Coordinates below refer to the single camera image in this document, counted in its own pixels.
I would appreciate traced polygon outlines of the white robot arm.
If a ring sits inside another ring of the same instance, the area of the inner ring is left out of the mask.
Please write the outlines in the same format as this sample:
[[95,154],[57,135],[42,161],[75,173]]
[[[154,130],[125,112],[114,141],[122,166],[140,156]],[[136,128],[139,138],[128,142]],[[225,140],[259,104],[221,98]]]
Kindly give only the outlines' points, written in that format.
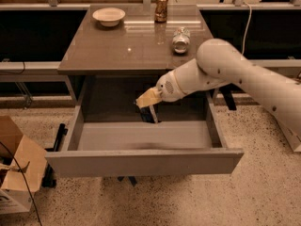
[[301,85],[246,59],[233,45],[209,39],[196,57],[162,75],[156,86],[136,99],[138,107],[175,102],[196,91],[233,84],[249,94],[278,121],[301,135]]

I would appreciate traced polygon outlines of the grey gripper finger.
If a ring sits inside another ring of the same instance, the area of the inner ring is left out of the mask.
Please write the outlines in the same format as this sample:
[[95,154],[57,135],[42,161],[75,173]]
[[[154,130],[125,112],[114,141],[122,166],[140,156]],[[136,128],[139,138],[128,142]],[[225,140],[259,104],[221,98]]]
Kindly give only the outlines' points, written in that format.
[[158,123],[158,118],[157,118],[157,115],[156,115],[153,105],[150,105],[150,113],[152,115],[154,123]]

